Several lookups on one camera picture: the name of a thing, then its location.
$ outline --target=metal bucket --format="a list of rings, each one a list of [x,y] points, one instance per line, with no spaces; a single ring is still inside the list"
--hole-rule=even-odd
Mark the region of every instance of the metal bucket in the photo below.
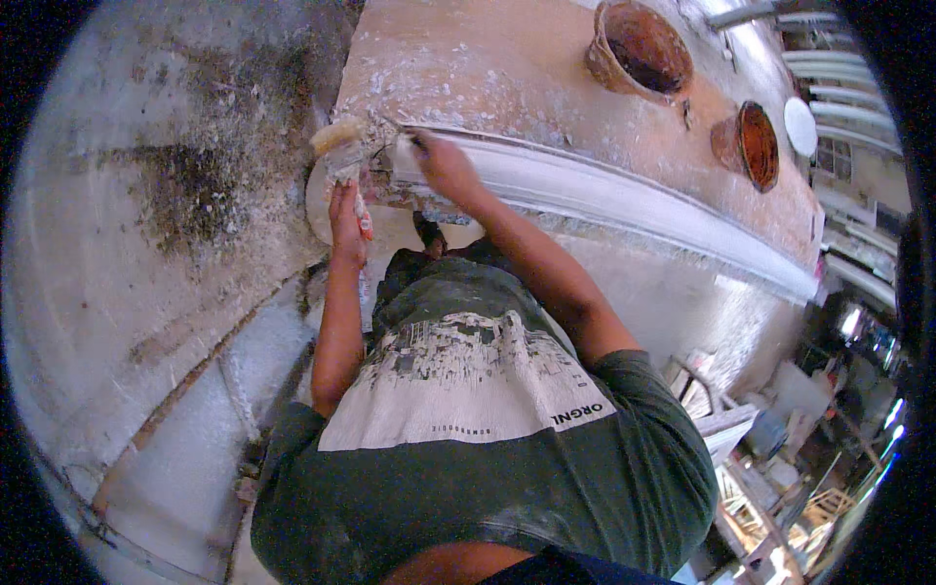
[[[711,151],[728,170],[751,179],[761,193],[777,184],[780,176],[777,133],[757,102],[744,102],[738,115],[712,127]]]
[[[605,87],[668,106],[681,101],[693,78],[693,59],[666,19],[638,2],[602,2],[585,65]]]

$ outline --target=dust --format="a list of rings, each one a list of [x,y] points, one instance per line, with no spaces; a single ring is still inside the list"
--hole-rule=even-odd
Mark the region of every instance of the dust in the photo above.
[[[141,165],[140,180],[131,187],[139,197],[136,225],[145,226],[150,242],[166,256],[224,246],[243,229],[247,213],[232,172],[238,156],[179,144],[128,154]]]

